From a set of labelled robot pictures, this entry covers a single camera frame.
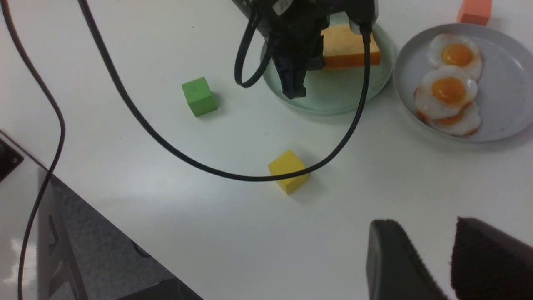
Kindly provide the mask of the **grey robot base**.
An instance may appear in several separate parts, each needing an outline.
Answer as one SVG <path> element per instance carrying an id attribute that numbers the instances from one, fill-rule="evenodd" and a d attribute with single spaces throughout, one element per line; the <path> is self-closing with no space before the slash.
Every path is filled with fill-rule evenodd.
<path id="1" fill-rule="evenodd" d="M 1 298 L 16 300 L 18 267 L 28 214 L 40 190 L 46 169 L 12 138 L 1 133 L 1 162 L 12 171 L 1 176 Z M 143 250 L 84 200 L 57 199 L 52 180 L 32 226 L 25 253 L 25 300 L 198 300 L 199 296 L 177 277 L 148 280 L 161 268 Z M 65 207 L 75 217 L 93 218 L 102 234 L 86 233 L 86 226 L 67 225 Z"/>

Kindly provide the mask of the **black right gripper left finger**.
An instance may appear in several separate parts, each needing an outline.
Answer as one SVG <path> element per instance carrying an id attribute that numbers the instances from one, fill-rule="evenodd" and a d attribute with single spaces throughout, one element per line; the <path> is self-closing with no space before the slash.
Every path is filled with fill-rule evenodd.
<path id="1" fill-rule="evenodd" d="M 394 220 L 369 228 L 366 277 L 370 300 L 445 300 L 407 233 Z"/>

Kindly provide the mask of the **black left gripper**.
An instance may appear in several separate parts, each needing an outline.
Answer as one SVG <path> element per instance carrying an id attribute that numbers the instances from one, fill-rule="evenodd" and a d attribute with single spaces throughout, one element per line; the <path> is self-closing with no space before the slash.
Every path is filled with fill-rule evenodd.
<path id="1" fill-rule="evenodd" d="M 253 34 L 266 42 L 266 54 L 258 71 L 264 71 L 273 59 L 282 93 L 288 99 L 304 98 L 307 71 L 325 68 L 321 32 L 348 23 L 355 34 L 371 33 L 379 15 L 376 0 L 234 0 L 247 17 L 235 61 L 235 71 L 242 71 Z"/>

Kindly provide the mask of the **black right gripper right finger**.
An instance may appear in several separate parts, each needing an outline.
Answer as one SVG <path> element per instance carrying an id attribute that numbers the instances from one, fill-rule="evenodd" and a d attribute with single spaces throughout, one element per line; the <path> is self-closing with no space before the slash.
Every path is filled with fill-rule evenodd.
<path id="1" fill-rule="evenodd" d="M 460 300 L 531 300 L 533 249 L 473 217 L 459 217 L 451 285 Z"/>

